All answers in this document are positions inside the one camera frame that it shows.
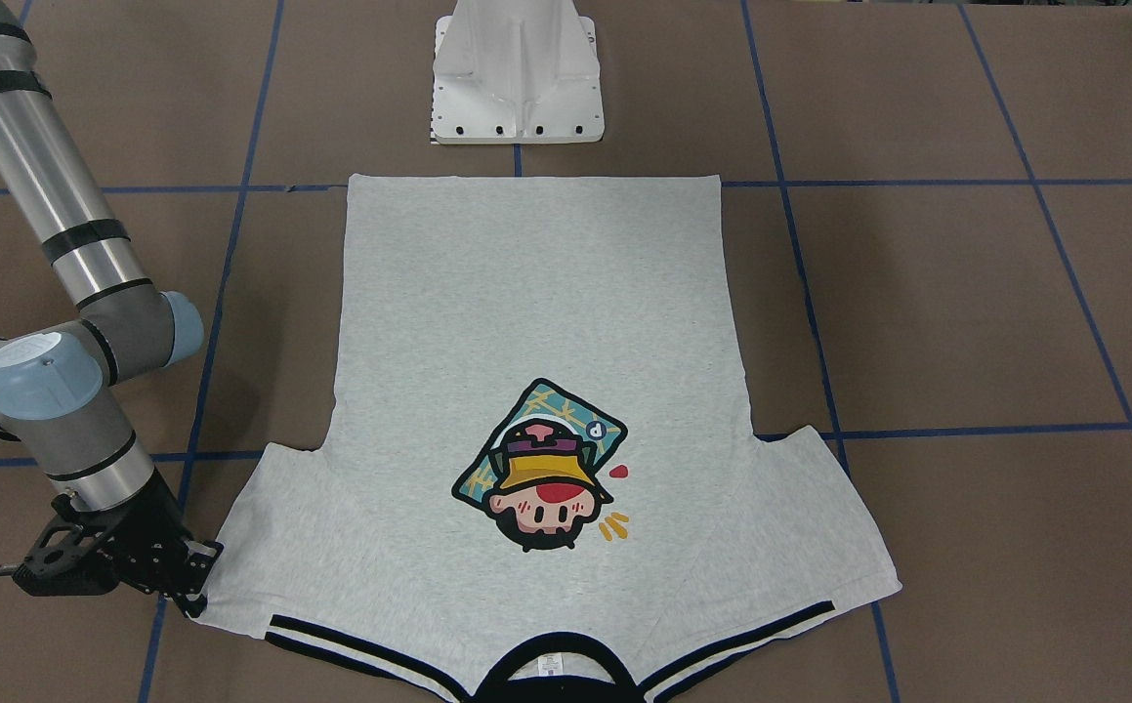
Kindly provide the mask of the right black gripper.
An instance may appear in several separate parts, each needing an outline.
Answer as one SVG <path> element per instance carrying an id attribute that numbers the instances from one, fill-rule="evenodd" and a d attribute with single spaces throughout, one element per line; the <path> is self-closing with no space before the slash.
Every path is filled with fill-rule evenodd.
<path id="1" fill-rule="evenodd" d="M 201 589 L 223 546 L 199 540 L 185 526 L 174 492 L 162 475 L 152 475 L 132 498 L 105 511 L 83 512 L 78 497 L 62 494 L 52 501 L 57 517 L 106 530 L 103 552 L 120 584 L 146 595 L 164 595 L 187 618 L 207 609 Z"/>

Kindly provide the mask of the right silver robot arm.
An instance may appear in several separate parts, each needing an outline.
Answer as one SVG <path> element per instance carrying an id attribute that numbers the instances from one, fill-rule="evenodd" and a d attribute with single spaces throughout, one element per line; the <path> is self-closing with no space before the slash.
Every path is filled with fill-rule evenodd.
<path id="1" fill-rule="evenodd" d="M 0 3 L 0 177 L 75 310 L 0 337 L 0 437 L 20 441 L 54 491 L 54 516 L 0 577 L 37 597 L 125 583 L 199 617 L 223 547 L 186 529 L 111 387 L 195 355 L 207 331 L 190 299 L 147 276 L 37 60 L 22 18 Z"/>

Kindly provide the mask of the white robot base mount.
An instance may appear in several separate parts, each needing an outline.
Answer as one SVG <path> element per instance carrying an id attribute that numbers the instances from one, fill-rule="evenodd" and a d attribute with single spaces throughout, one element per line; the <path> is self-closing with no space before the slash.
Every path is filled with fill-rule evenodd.
<path id="1" fill-rule="evenodd" d="M 435 25 L 434 76 L 435 144 L 603 138 L 597 26 L 571 1 L 458 1 Z"/>

